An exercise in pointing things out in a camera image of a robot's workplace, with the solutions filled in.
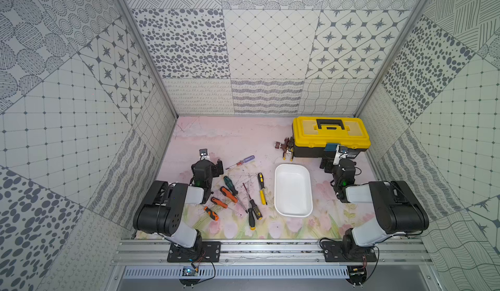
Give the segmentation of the black yellow oval-grip screwdriver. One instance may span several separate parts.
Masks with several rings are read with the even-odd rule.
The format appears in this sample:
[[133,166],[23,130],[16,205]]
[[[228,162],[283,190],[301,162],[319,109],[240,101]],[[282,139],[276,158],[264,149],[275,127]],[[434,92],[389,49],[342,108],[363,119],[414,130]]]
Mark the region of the black yellow oval-grip screwdriver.
[[263,174],[262,173],[258,173],[257,174],[257,177],[258,177],[258,181],[259,181],[259,188],[264,188],[264,192],[265,192],[265,185],[264,185],[264,177],[263,177]]

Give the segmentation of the black yellow-dotted brown-shaft screwdriver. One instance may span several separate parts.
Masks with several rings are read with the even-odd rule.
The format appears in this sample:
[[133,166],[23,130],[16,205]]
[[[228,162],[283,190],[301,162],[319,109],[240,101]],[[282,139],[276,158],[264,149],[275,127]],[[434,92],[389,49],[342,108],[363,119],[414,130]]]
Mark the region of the black yellow-dotted brown-shaft screwdriver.
[[251,207],[251,210],[253,211],[253,213],[255,214],[255,217],[258,219],[258,220],[261,220],[262,219],[262,213],[259,209],[259,207],[257,206],[256,202],[251,198],[250,194],[249,194],[249,191],[248,189],[246,188],[246,185],[243,184],[243,188],[245,189],[246,193],[247,193],[247,198],[249,199],[249,203],[250,203],[250,207]]

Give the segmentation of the yellow handle screwdriver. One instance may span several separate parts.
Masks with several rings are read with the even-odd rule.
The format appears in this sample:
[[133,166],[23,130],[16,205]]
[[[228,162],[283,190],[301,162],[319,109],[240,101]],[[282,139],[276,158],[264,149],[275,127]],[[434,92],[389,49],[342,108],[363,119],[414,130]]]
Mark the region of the yellow handle screwdriver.
[[267,205],[267,200],[266,200],[264,188],[260,189],[260,200],[261,200],[262,205]]

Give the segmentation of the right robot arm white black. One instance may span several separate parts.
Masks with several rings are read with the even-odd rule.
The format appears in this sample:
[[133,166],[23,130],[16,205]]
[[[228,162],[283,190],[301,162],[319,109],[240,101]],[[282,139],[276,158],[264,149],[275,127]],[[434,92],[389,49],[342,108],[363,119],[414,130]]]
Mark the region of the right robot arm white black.
[[377,180],[356,184],[356,163],[349,158],[337,164],[323,159],[320,168],[332,174],[331,186],[339,201],[369,204],[374,209],[374,218],[345,232],[342,238],[344,253],[372,248],[393,236],[420,235],[428,228],[428,214],[405,181]]

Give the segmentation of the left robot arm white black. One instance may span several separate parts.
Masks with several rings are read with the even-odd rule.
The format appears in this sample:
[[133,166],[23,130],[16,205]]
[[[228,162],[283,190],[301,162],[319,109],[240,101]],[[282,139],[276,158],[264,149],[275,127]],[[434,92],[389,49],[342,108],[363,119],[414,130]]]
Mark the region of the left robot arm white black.
[[191,166],[190,183],[155,180],[139,205],[133,227],[137,231],[163,236],[174,245],[198,253],[202,239],[182,221],[185,205],[204,205],[212,194],[213,179],[223,174],[223,163],[199,160]]

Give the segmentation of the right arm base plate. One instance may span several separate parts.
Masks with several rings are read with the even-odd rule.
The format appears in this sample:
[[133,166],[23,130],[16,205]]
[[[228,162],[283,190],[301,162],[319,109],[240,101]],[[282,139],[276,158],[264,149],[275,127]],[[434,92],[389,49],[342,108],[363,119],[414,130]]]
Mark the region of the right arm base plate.
[[346,244],[329,238],[319,241],[326,262],[376,262],[377,253],[372,248],[353,245],[350,248]]

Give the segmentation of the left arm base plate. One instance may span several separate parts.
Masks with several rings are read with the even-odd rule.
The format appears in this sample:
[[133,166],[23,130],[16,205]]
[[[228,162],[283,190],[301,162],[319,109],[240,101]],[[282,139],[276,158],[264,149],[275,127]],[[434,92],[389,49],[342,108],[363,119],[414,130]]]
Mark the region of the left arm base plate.
[[194,263],[220,261],[221,242],[201,241],[192,248],[184,248],[181,245],[171,244],[169,248],[168,263]]

